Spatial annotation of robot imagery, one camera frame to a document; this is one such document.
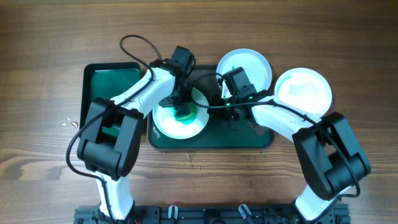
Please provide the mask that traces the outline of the green yellow sponge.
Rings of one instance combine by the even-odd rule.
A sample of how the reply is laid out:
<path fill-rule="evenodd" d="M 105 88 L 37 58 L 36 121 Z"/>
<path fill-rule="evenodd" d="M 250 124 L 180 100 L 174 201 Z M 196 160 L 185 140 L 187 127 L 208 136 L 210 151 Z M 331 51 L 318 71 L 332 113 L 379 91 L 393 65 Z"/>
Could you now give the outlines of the green yellow sponge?
<path fill-rule="evenodd" d="M 184 103 L 174 108 L 173 116 L 176 121 L 183 124 L 190 124 L 198 116 L 197 106 L 193 103 Z"/>

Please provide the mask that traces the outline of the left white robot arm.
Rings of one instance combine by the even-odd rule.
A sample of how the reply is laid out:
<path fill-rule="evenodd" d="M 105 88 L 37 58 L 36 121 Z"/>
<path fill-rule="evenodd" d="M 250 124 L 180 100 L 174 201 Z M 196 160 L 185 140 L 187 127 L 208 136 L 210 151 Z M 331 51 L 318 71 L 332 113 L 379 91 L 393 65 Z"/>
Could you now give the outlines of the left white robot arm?
<path fill-rule="evenodd" d="M 74 139 L 79 142 L 76 154 L 88 169 L 85 176 L 97 181 L 102 222 L 134 221 L 128 175 L 138 157 L 144 118 L 177 89 L 194 64 L 193 59 L 157 59 L 147 65 L 147 73 L 130 89 L 90 104 L 86 122 Z"/>

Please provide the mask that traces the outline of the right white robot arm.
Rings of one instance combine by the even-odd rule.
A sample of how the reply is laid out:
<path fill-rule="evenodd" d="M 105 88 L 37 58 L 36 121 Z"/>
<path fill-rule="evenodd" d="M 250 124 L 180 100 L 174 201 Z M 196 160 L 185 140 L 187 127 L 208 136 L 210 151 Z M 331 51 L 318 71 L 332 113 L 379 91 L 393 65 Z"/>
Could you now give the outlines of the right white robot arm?
<path fill-rule="evenodd" d="M 292 205 L 295 222 L 323 221 L 337 201 L 360 195 L 359 181 L 371 172 L 358 138 L 338 112 L 306 113 L 268 96 L 227 101 L 212 106 L 208 113 L 221 119 L 250 119 L 293 142 L 307 182 Z"/>

